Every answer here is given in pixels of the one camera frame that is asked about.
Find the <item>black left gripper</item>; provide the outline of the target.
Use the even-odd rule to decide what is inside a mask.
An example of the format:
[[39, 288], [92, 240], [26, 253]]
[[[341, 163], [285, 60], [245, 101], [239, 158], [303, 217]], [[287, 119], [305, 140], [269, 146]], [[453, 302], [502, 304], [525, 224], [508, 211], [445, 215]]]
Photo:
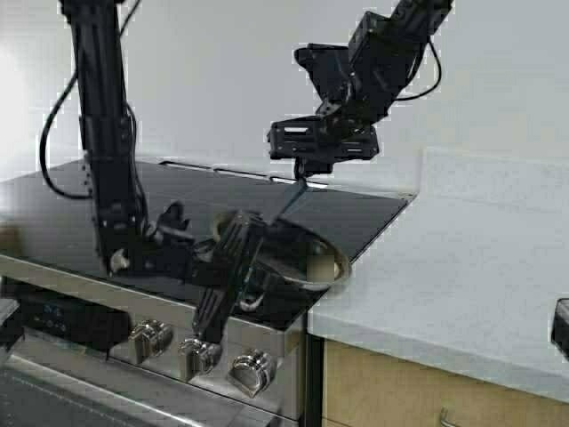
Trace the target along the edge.
[[[172, 202], [151, 222], [137, 181], [115, 187], [94, 177], [92, 186], [96, 252], [108, 276], [187, 278], [194, 264], [195, 239], [188, 233], [189, 219], [181, 202]], [[266, 228], [253, 212], [227, 211], [215, 217], [212, 230], [217, 240], [211, 264], [227, 288], [204, 290], [193, 319], [200, 341], [221, 341], [236, 304], [235, 289], [247, 287]]]

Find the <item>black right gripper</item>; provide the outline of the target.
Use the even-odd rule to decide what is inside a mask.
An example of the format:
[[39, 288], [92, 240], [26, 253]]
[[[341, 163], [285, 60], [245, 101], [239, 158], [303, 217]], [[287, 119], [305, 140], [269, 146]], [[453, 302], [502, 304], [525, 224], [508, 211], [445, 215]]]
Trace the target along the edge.
[[[322, 104], [315, 116], [273, 122], [269, 157], [329, 163], [373, 159], [379, 154], [373, 124], [408, 85], [428, 41], [428, 11], [395, 11], [388, 17], [368, 11], [347, 45], [297, 49], [294, 59], [309, 73]], [[325, 129], [333, 143], [330, 155]]]

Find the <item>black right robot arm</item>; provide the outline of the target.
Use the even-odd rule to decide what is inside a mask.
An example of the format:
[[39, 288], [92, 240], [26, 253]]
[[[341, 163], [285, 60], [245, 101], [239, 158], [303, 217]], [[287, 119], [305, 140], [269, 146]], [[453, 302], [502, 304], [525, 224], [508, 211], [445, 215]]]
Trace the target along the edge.
[[377, 156], [375, 125], [410, 84], [452, 7], [450, 1], [401, 1], [388, 17], [366, 12], [345, 45], [295, 50], [321, 104], [311, 116], [272, 123], [270, 158], [335, 164]]

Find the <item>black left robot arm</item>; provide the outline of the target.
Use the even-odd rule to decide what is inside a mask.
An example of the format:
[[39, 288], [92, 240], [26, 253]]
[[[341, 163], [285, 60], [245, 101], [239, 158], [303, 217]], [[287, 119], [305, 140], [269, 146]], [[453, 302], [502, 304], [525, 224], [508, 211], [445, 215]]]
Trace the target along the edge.
[[92, 183], [98, 255], [110, 275], [168, 277], [202, 286], [194, 336], [220, 343], [248, 286], [267, 225], [236, 211], [207, 261], [188, 233], [184, 206], [174, 202], [155, 222], [135, 164], [134, 121], [127, 107], [117, 3], [64, 1], [80, 98], [80, 128]]

